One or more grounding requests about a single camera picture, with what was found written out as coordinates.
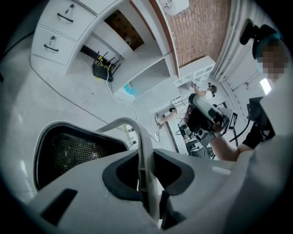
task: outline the cable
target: cable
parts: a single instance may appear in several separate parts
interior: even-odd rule
[[[91,116],[94,116],[95,118],[97,118],[98,120],[104,122],[105,124],[109,124],[108,122],[104,121],[103,119],[101,119],[100,117],[94,115],[93,113],[89,112],[88,110],[86,110],[85,108],[81,107],[80,105],[74,103],[73,101],[71,101],[70,99],[68,99],[67,97],[65,97],[64,95],[62,95],[61,93],[59,93],[52,85],[50,85],[45,79],[43,79],[41,77],[41,75],[32,67],[31,64],[31,55],[29,56],[29,65],[31,67],[31,69],[37,74],[37,76],[47,85],[49,86],[55,93],[57,93],[60,97],[64,98],[65,100],[67,100],[68,102],[70,102],[71,104],[75,105],[76,107],[82,109],[83,111],[85,111],[86,113],[90,114]]]
[[[13,46],[11,46],[1,57],[0,60],[2,60],[19,42],[21,42],[23,39],[27,38],[30,35],[33,35],[35,33],[35,31],[27,34],[26,36],[24,36],[22,39],[20,39],[19,41],[17,41]]]
[[[238,137],[240,137],[245,132],[245,130],[248,128],[249,123],[250,123],[250,120],[248,120],[248,123],[247,123],[245,129],[241,133],[239,133],[236,137],[234,137],[232,140],[230,140],[229,142],[232,142],[232,141],[236,140]]]
[[[152,137],[151,134],[149,134],[149,135],[150,135],[151,138],[153,138],[155,140],[155,142],[159,143],[160,140],[161,140],[161,137],[160,137],[160,129],[155,134],[159,137],[159,140],[158,141],[154,137]]]
[[[133,146],[136,143],[137,143],[136,141],[133,141],[132,144],[130,145],[130,147]]]
[[[15,46],[15,45],[13,45],[6,53],[5,53],[5,55],[7,55],[7,53]],[[80,108],[81,110],[83,110],[83,111],[85,111],[86,113],[88,113],[89,115],[91,115],[91,116],[93,116],[93,117],[95,117],[96,119],[98,119],[98,120],[100,120],[100,121],[102,121],[102,122],[104,122],[105,124],[109,124],[107,121],[104,121],[103,119],[101,119],[100,117],[98,117],[98,116],[96,116],[95,114],[93,114],[93,113],[91,113],[91,112],[89,112],[87,109],[85,109],[85,108],[83,108],[83,107],[81,107],[80,105],[78,105],[78,104],[76,104],[75,102],[73,102],[72,100],[70,100],[69,98],[67,98],[67,97],[65,97],[64,95],[62,95],[61,93],[59,93],[52,85],[50,85],[45,79],[43,79],[43,77],[41,77],[41,75],[33,68],[33,66],[32,66],[32,63],[31,63],[31,55],[29,55],[29,66],[30,66],[30,68],[34,71],[34,73],[36,73],[36,75],[47,85],[47,86],[49,86],[55,93],[57,93],[60,97],[62,97],[62,98],[64,98],[65,100],[67,100],[68,102],[70,102],[72,105],[75,105],[76,107],[78,107],[78,108]],[[107,89],[108,89],[108,92],[109,92],[109,94],[111,95],[111,93],[110,93],[110,90],[109,90],[109,87],[108,87],[108,79],[109,79],[109,68],[110,68],[110,66],[108,67],[108,70],[107,70],[107,73],[108,73],[108,77],[107,77],[107,82],[106,82],[106,87],[107,87]],[[126,103],[123,103],[123,102],[120,102],[120,101],[117,101],[117,100],[115,100],[114,98],[113,98],[113,100],[114,101],[116,101],[116,102],[119,102],[119,103],[122,103],[122,104],[125,104],[125,105],[127,105]],[[136,114],[136,111],[135,111],[135,109],[132,107],[132,106],[129,106],[129,107],[131,107],[133,110],[134,110],[134,112],[135,112],[135,115],[136,115],[136,120],[137,120],[137,114]],[[119,129],[120,131],[123,131],[123,132],[125,132],[125,130],[123,130],[123,129],[121,129],[121,128],[119,128],[119,127],[117,127],[117,129]],[[160,138],[160,129],[158,130],[158,132],[156,132],[155,133],[158,137],[159,137],[159,140],[157,141],[151,134],[149,134],[150,135],[150,137],[151,138],[153,138],[157,143],[159,143],[160,142],[160,140],[161,140],[161,138]]]
[[[127,105],[127,106],[129,106],[130,108],[133,109],[133,111],[134,111],[134,113],[135,113],[135,115],[136,115],[136,119],[135,119],[135,121],[136,121],[136,120],[137,120],[137,114],[136,114],[135,109],[134,109],[132,106],[130,106],[130,105],[128,105],[128,104],[126,104],[126,103],[124,103],[124,102],[122,102],[122,101],[118,101],[118,100],[116,100],[115,98],[113,98],[113,96],[112,96],[112,94],[111,94],[111,92],[110,92],[110,89],[109,89],[109,87],[108,87],[108,80],[109,80],[109,69],[110,69],[111,65],[112,65],[112,63],[110,64],[110,66],[109,66],[108,69],[107,69],[107,74],[108,74],[108,76],[107,76],[107,80],[106,80],[106,87],[107,87],[107,89],[108,89],[108,92],[109,92],[111,98],[112,98],[114,101],[116,101],[116,102],[118,102],[118,103],[122,103],[122,104],[124,104],[124,105]]]

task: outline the blue object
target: blue object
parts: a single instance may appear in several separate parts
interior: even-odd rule
[[[130,95],[134,95],[135,94],[135,90],[132,89],[129,84],[125,85],[123,88],[126,91],[126,93],[128,93]]]

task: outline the drawer handle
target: drawer handle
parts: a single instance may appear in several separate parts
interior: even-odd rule
[[[46,44],[44,44],[44,46],[45,46],[46,48],[48,48],[48,49],[51,49],[51,50],[54,50],[54,51],[57,51],[57,52],[59,51],[59,49],[53,49],[53,48],[47,46]]]
[[[65,16],[63,16],[63,15],[61,15],[61,14],[59,14],[59,13],[57,13],[57,15],[60,16],[60,17],[62,17],[62,18],[64,18],[64,19],[66,19],[66,20],[68,20],[68,21],[70,21],[71,23],[73,23],[73,20],[68,19],[68,18],[66,18]]]

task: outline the red brick wall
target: red brick wall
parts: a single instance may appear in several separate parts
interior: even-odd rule
[[[224,42],[231,0],[189,0],[190,7],[167,16],[179,67],[209,55],[215,62]]]

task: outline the window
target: window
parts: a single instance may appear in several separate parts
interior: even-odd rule
[[[264,78],[263,80],[261,80],[260,85],[262,86],[262,89],[264,90],[265,95],[267,95],[271,91],[271,86],[267,78]]]

